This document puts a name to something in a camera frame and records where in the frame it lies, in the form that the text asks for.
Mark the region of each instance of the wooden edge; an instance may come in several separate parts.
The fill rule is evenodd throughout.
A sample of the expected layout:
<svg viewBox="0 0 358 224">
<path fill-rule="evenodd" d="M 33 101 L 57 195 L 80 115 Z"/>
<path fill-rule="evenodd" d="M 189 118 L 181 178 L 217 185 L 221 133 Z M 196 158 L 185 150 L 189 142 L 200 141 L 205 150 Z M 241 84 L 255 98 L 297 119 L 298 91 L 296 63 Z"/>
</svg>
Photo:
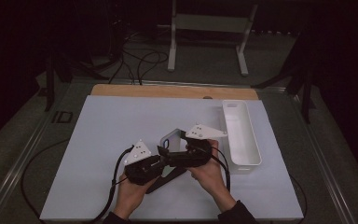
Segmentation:
<svg viewBox="0 0 358 224">
<path fill-rule="evenodd" d="M 257 93 L 253 89 L 188 86 L 135 86 L 97 84 L 93 87 L 91 95 L 258 100 Z"/>
</svg>

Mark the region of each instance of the table leg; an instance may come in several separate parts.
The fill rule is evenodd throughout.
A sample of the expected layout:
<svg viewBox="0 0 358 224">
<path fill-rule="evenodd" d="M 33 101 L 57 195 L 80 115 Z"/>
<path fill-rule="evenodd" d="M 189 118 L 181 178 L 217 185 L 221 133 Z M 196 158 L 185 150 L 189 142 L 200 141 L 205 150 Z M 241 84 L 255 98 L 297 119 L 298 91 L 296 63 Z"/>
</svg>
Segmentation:
<svg viewBox="0 0 358 224">
<path fill-rule="evenodd" d="M 172 20 L 171 20 L 171 47 L 168 58 L 168 71 L 175 70 L 176 60 L 176 0 L 172 0 Z"/>
<path fill-rule="evenodd" d="M 238 62 L 240 64 L 241 75 L 247 77 L 249 75 L 248 67 L 246 66 L 245 56 L 243 51 L 245 49 L 246 42 L 248 41 L 249 34 L 251 33 L 253 21 L 255 18 L 255 12 L 257 11 L 257 5 L 253 5 L 251 14 L 249 15 L 248 21 L 246 23 L 245 30 L 243 32 L 243 39 L 240 45 L 236 47 Z"/>
</svg>

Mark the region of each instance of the table surface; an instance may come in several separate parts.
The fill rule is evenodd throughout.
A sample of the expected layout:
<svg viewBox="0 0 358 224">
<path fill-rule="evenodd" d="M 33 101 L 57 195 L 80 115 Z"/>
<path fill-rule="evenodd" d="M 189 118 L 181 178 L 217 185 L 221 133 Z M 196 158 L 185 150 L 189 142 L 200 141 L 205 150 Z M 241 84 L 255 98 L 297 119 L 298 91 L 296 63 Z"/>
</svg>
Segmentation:
<svg viewBox="0 0 358 224">
<path fill-rule="evenodd" d="M 202 100 L 205 96 L 213 100 Z M 125 146 L 135 144 L 141 136 L 151 149 L 164 134 L 174 128 L 185 129 L 195 121 L 218 129 L 220 124 L 216 116 L 220 113 L 221 99 L 247 100 L 263 160 L 249 175 L 231 176 L 233 196 L 242 200 L 258 219 L 302 218 L 267 112 L 254 90 L 128 85 L 96 85 L 92 90 L 62 158 L 41 218 L 94 218 L 107 198 L 116 164 L 116 159 L 111 158 L 118 158 Z M 213 199 L 186 173 L 146 195 L 131 218 L 210 220 L 216 219 L 218 213 Z"/>
</svg>

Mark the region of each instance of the white table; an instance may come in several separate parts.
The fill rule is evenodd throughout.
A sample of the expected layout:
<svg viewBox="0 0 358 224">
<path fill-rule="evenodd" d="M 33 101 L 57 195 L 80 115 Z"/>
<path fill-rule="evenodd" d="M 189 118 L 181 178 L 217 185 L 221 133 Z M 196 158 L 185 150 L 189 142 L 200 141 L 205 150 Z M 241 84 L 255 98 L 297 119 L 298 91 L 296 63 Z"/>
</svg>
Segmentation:
<svg viewBox="0 0 358 224">
<path fill-rule="evenodd" d="M 249 175 L 231 176 L 232 195 L 257 219 L 302 218 L 266 110 L 261 101 L 247 104 L 263 162 Z M 219 129 L 221 105 L 221 100 L 89 96 L 40 218 L 96 217 L 106 203 L 117 158 L 124 149 L 143 139 L 158 154 L 160 138 L 175 128 L 188 130 L 202 123 Z M 185 173 L 146 195 L 131 219 L 211 220 L 218 213 L 212 197 Z"/>
</svg>

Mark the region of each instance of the metal frame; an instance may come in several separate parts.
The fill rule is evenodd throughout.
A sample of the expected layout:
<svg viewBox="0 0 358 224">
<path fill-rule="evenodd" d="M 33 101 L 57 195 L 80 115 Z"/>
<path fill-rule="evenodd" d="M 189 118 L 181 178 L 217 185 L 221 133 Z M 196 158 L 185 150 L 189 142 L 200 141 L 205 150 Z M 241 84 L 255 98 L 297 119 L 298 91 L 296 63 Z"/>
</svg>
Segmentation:
<svg viewBox="0 0 358 224">
<path fill-rule="evenodd" d="M 172 24 L 171 24 L 171 47 L 168 59 L 168 71 L 173 72 L 176 61 L 176 30 L 203 30 L 203 31 L 221 31 L 231 33 L 242 33 L 243 39 L 236 47 L 238 62 L 240 64 L 241 75 L 248 76 L 248 67 L 246 65 L 243 51 L 248 41 L 252 29 L 257 5 L 253 5 L 248 18 L 229 18 L 201 15 L 186 15 L 176 12 L 176 0 L 172 0 Z"/>
</svg>

